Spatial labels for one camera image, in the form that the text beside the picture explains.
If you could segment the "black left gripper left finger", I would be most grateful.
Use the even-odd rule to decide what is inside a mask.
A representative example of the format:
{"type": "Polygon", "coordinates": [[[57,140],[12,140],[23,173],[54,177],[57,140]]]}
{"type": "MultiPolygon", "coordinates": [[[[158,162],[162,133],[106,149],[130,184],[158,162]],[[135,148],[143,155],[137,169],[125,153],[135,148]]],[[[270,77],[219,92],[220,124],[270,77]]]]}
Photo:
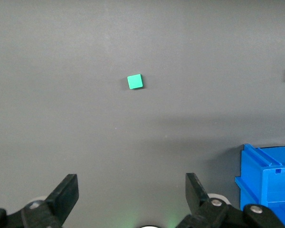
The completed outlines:
{"type": "Polygon", "coordinates": [[[78,199],[77,175],[68,174],[45,199],[10,215],[0,208],[0,228],[61,228],[78,199]]]}

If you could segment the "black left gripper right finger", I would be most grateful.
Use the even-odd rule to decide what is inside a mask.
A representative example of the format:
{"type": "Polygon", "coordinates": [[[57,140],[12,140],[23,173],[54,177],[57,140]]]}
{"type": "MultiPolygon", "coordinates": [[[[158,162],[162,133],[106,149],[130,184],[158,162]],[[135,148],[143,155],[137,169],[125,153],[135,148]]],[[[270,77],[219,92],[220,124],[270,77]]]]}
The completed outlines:
{"type": "Polygon", "coordinates": [[[178,228],[284,228],[285,225],[266,206],[247,204],[243,210],[217,197],[209,197],[195,173],[186,173],[185,195],[190,214],[178,228]]]}

